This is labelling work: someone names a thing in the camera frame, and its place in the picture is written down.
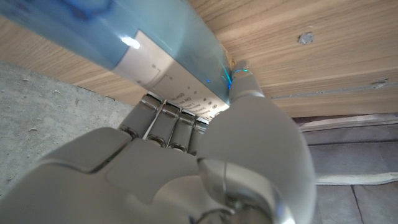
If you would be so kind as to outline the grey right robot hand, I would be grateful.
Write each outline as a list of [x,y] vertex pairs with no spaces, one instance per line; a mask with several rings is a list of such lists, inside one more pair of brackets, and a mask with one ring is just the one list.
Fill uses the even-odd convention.
[[136,106],[118,129],[47,154],[1,199],[2,223],[310,223],[316,175],[296,123],[245,61],[230,107],[209,123],[162,127],[193,151],[143,139],[165,106]]

